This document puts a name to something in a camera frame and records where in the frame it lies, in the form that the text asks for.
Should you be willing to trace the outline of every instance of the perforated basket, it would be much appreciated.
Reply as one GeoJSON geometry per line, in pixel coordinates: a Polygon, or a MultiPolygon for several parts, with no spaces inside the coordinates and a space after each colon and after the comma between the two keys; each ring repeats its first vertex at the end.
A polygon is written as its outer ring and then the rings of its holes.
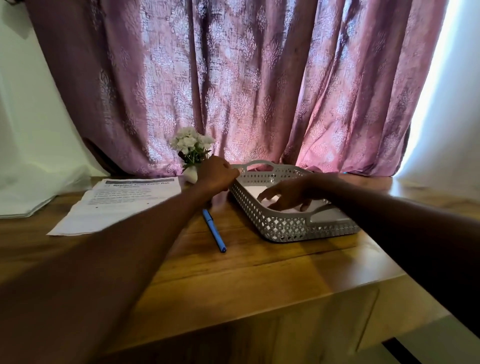
{"type": "Polygon", "coordinates": [[[358,225],[345,215],[332,221],[313,222],[314,215],[336,209],[329,201],[323,200],[312,212],[285,213],[271,210],[263,206],[250,194],[245,186],[271,186],[280,181],[297,178],[311,172],[292,165],[274,164],[265,160],[254,160],[247,164],[233,165],[242,170],[241,175],[232,184],[230,190],[235,199],[258,231],[266,239],[275,243],[288,243],[307,239],[328,238],[333,236],[354,234],[360,229],[358,225]],[[255,164],[267,164],[272,171],[248,171],[247,167],[255,164]]]}

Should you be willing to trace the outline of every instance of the pink curtain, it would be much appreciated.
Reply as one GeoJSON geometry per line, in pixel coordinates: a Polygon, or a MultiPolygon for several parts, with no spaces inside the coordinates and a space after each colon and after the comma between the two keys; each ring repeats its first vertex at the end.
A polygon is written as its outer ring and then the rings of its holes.
{"type": "Polygon", "coordinates": [[[446,0],[27,0],[80,135],[126,173],[230,162],[392,175],[446,0]]]}

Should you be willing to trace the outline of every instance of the white wall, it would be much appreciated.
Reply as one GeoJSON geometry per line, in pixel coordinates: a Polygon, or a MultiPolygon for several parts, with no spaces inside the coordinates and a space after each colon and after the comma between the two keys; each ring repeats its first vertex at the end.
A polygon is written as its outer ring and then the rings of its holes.
{"type": "Polygon", "coordinates": [[[22,158],[46,171],[87,165],[104,175],[65,109],[24,4],[0,1],[0,49],[0,167],[22,158]]]}
{"type": "Polygon", "coordinates": [[[450,0],[397,177],[480,199],[480,1],[450,0]]]}

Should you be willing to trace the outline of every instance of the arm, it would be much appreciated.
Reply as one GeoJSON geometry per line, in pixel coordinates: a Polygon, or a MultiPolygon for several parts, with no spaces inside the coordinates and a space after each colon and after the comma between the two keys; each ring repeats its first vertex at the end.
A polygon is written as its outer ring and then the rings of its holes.
{"type": "Polygon", "coordinates": [[[283,181],[284,210],[326,198],[367,232],[412,278],[480,337],[480,222],[347,183],[330,173],[283,181]]]}
{"type": "Polygon", "coordinates": [[[180,195],[2,285],[1,362],[87,362],[139,298],[192,215],[238,175],[211,157],[197,184],[180,195]]]}

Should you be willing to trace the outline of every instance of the small white vase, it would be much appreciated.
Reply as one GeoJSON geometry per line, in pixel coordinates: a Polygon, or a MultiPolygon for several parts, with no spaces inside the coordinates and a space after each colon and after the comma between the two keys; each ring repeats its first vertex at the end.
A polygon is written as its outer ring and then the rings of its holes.
{"type": "Polygon", "coordinates": [[[190,166],[186,170],[183,171],[182,173],[183,176],[185,176],[185,179],[190,182],[190,183],[196,183],[197,182],[197,167],[196,166],[190,166]]]}

